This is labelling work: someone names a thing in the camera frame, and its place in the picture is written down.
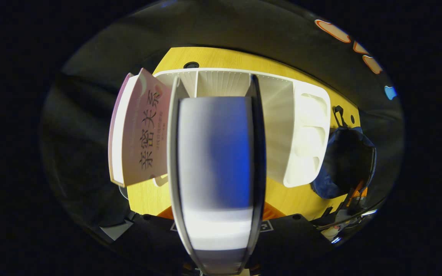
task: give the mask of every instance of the wooden desk surface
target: wooden desk surface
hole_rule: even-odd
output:
[[[207,47],[171,48],[158,64],[153,75],[165,70],[182,69],[184,64],[190,61],[195,61],[200,67],[205,68],[253,70],[317,85],[327,91],[332,107],[340,105],[344,108],[344,120],[349,127],[361,125],[358,108],[335,90],[295,68],[253,54]],[[351,122],[351,115],[354,116],[354,123]],[[337,127],[333,115],[330,116],[330,127]],[[171,205],[168,184],[156,187],[152,180],[147,180],[128,186],[127,191],[130,209],[139,214],[157,215]],[[336,199],[321,199],[312,191],[309,184],[287,188],[267,178],[265,201],[286,215],[300,213],[307,220],[313,220],[319,218],[330,206],[333,207],[332,211],[335,211],[345,197],[346,195],[342,195]]]

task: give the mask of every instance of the pink book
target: pink book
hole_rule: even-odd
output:
[[[109,129],[110,180],[121,187],[167,173],[172,90],[142,68],[120,88]]]

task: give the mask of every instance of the white shelf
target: white shelf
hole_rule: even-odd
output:
[[[228,68],[168,70],[154,76],[167,86],[179,76],[194,98],[245,96],[250,74],[260,84],[267,175],[286,187],[312,182],[322,166],[330,130],[330,98],[324,89],[289,77]]]

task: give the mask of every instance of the black backpack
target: black backpack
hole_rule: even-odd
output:
[[[340,114],[342,125],[337,119]],[[363,134],[361,127],[349,128],[344,122],[344,109],[333,110],[338,128],[328,138],[327,151],[318,176],[311,183],[312,190],[323,199],[334,199],[348,194],[344,201],[349,207],[364,208],[367,188],[376,167],[376,147]]]

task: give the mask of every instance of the bag strap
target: bag strap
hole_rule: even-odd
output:
[[[342,121],[342,125],[339,124],[339,120],[337,119],[337,114],[340,114],[340,120]],[[344,121],[344,109],[340,106],[337,105],[334,109],[333,109],[333,115],[335,117],[335,120],[337,121],[337,125],[339,126],[339,128],[344,127],[344,128],[348,128],[347,124]]]

